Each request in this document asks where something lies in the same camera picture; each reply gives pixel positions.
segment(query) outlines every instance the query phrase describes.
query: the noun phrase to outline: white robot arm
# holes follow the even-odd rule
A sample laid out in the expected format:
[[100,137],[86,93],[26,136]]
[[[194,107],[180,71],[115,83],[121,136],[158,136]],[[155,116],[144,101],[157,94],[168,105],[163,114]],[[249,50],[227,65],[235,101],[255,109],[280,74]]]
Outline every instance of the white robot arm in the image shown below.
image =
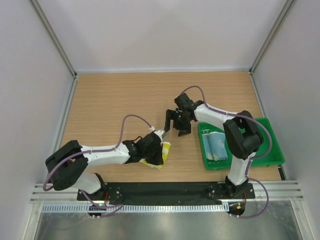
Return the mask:
[[[164,164],[162,158],[163,130],[154,130],[138,141],[124,140],[120,144],[110,146],[84,146],[77,140],[72,140],[62,146],[46,161],[46,167],[51,173],[50,177],[56,191],[70,187],[87,192],[90,199],[99,199],[105,194],[105,183],[97,173],[84,172],[86,168],[98,167],[107,164],[137,163],[145,159],[152,165]],[[68,156],[74,157],[62,165]]]
[[240,113],[224,111],[205,104],[201,100],[193,102],[186,93],[179,95],[174,102],[178,108],[166,111],[164,130],[166,132],[170,130],[171,120],[173,120],[173,127],[179,130],[178,136],[191,133],[192,120],[223,129],[233,155],[230,172],[225,178],[226,189],[231,196],[242,194],[248,182],[246,172],[249,159],[255,156],[264,139],[255,123],[234,115],[252,118],[251,114],[248,111]]

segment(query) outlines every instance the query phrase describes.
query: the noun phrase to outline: yellow towel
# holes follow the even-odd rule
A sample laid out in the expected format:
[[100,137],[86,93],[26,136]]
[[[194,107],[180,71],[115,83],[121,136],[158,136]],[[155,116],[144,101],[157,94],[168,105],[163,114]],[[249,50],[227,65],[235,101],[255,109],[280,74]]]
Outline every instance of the yellow towel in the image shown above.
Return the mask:
[[[165,164],[165,162],[167,161],[170,148],[171,148],[170,142],[167,142],[167,141],[163,141],[163,142],[162,142],[162,159],[163,159],[163,164]],[[153,164],[147,163],[147,161],[146,161],[145,159],[141,159],[141,160],[140,160],[140,163],[143,163],[144,165],[148,165],[148,166],[150,166],[150,167],[152,167],[152,168],[157,168],[157,169],[161,169],[161,168],[163,167],[163,164],[162,164],[162,165],[153,165]]]

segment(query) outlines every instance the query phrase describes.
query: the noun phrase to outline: wooden surface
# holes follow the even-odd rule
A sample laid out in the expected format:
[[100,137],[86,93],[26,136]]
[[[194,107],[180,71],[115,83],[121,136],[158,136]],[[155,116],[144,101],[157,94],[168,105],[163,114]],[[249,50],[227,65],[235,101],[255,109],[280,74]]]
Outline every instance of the wooden surface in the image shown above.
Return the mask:
[[[245,71],[82,74],[78,81],[62,144],[78,140],[87,146],[114,145],[127,114],[140,115],[156,129],[163,129],[166,110],[174,110],[174,98],[191,85],[202,87],[207,102],[214,107],[233,112],[248,110],[253,117],[261,117]],[[190,89],[187,94],[194,101],[202,99],[197,89]],[[192,123],[189,135],[178,138],[178,131],[172,129],[165,136],[171,150],[161,170],[131,163],[87,171],[99,173],[106,182],[224,181],[228,169],[205,169],[197,124]],[[148,133],[143,121],[130,117],[125,123],[123,140]],[[281,179],[277,166],[252,167],[249,174],[259,180]]]

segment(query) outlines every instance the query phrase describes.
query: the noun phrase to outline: green plastic tray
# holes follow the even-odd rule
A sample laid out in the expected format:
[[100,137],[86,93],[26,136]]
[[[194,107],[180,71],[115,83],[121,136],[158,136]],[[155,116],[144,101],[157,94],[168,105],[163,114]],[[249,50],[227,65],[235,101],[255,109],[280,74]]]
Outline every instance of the green plastic tray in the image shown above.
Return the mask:
[[[280,150],[279,144],[277,142],[276,136],[274,134],[274,131],[272,130],[272,127],[270,125],[269,120],[267,118],[256,118],[256,120],[259,123],[261,123],[263,126],[265,126],[265,128],[269,131],[271,138],[272,138],[272,149],[267,156],[253,160],[251,165],[252,166],[269,166],[269,165],[283,164],[285,162],[285,159],[284,159],[284,156]],[[258,128],[260,129],[260,131],[262,133],[264,142],[260,146],[259,151],[256,153],[257,156],[265,153],[269,147],[269,141],[268,141],[268,137],[267,137],[265,131],[263,131],[262,128],[260,128],[259,126],[258,126]],[[224,133],[224,131],[216,126],[213,126],[213,125],[205,123],[205,122],[201,122],[198,124],[198,131],[199,131],[199,138],[200,138],[200,142],[201,142],[202,158],[204,161],[205,168],[208,170],[218,170],[218,169],[230,168],[231,161],[232,161],[232,154],[228,148],[227,140],[225,140],[224,145],[225,145],[225,149],[226,149],[226,153],[228,155],[228,158],[223,161],[214,161],[214,160],[209,160],[206,158],[204,141],[203,141],[203,137],[202,137],[202,134],[208,134],[211,132]]]

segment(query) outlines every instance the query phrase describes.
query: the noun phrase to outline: cable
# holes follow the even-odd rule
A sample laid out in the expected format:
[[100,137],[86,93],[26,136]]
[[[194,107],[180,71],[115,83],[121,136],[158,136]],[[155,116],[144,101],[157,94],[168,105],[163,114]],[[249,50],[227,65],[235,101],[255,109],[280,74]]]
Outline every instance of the cable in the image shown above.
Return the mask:
[[119,137],[119,141],[118,143],[113,147],[113,148],[109,148],[109,149],[96,149],[96,150],[86,150],[86,151],[80,151],[80,152],[77,152],[77,153],[74,153],[70,156],[67,156],[65,159],[63,159],[61,162],[59,162],[53,169],[51,172],[49,172],[48,176],[46,177],[44,183],[43,183],[43,190],[45,192],[51,190],[54,188],[54,186],[50,186],[47,188],[47,184],[49,182],[49,180],[51,179],[51,177],[53,176],[53,174],[56,172],[56,170],[61,166],[63,165],[65,162],[69,161],[70,159],[73,159],[79,155],[83,155],[83,154],[88,154],[88,153],[107,153],[107,152],[112,152],[114,151],[116,148],[119,147],[119,145],[121,144],[121,141],[122,141],[122,137],[123,137],[123,134],[124,134],[124,127],[125,127],[125,121],[128,117],[136,117],[138,119],[141,119],[142,121],[144,121],[150,128],[152,127],[151,124],[145,120],[143,117],[141,116],[138,116],[138,115],[135,115],[135,114],[128,114],[126,115],[123,120],[122,120],[122,125],[121,125],[121,131],[120,131],[120,137]]
[[209,106],[209,105],[207,104],[207,102],[206,102],[206,97],[205,97],[204,91],[203,91],[202,88],[201,88],[200,86],[198,86],[198,85],[192,85],[192,86],[187,87],[185,90],[183,90],[183,91],[180,93],[180,95],[183,94],[185,91],[187,91],[187,90],[189,90],[189,89],[192,89],[192,88],[197,88],[197,89],[200,90],[201,95],[202,95],[202,99],[203,99],[203,104],[204,104],[209,110],[211,110],[211,111],[213,111],[213,112],[216,112],[216,113],[218,113],[218,114],[222,114],[222,115],[226,115],[226,116],[232,116],[232,117],[238,117],[238,118],[243,118],[243,119],[249,120],[249,121],[251,121],[251,122],[259,125],[259,126],[264,130],[264,132],[266,133],[266,135],[267,135],[267,137],[268,137],[268,140],[269,140],[269,147],[268,147],[267,151],[266,151],[265,153],[259,155],[259,156],[253,156],[253,157],[251,157],[251,158],[249,159],[249,161],[248,161],[248,164],[247,164],[246,169],[245,169],[245,172],[244,172],[244,175],[245,175],[245,177],[246,177],[247,179],[257,182],[259,185],[261,185],[261,187],[262,187],[263,190],[265,191],[265,196],[266,196],[265,206],[264,206],[264,208],[263,208],[259,213],[254,214],[254,215],[252,215],[252,216],[238,216],[238,215],[232,214],[233,217],[240,218],[240,219],[251,219],[251,218],[255,218],[255,217],[260,216],[261,214],[263,214],[263,213],[266,211],[266,209],[267,209],[267,207],[268,207],[268,205],[269,205],[269,194],[268,194],[268,191],[267,191],[266,187],[265,187],[259,180],[254,179],[254,178],[252,178],[252,177],[249,177],[249,176],[248,176],[248,173],[249,173],[249,169],[250,169],[250,166],[251,166],[251,163],[252,163],[253,159],[263,158],[263,157],[265,157],[266,155],[268,155],[268,154],[270,153],[270,151],[271,151],[271,149],[272,149],[272,138],[271,138],[271,135],[270,135],[269,131],[268,131],[268,130],[265,128],[265,126],[263,126],[260,122],[258,122],[257,120],[255,120],[255,119],[253,119],[253,118],[251,118],[251,117],[244,116],[244,115],[240,115],[240,114],[235,114],[235,113],[231,113],[231,112],[225,112],[225,111],[222,111],[222,110],[219,110],[219,109],[216,109],[216,108],[214,108],[214,107]]

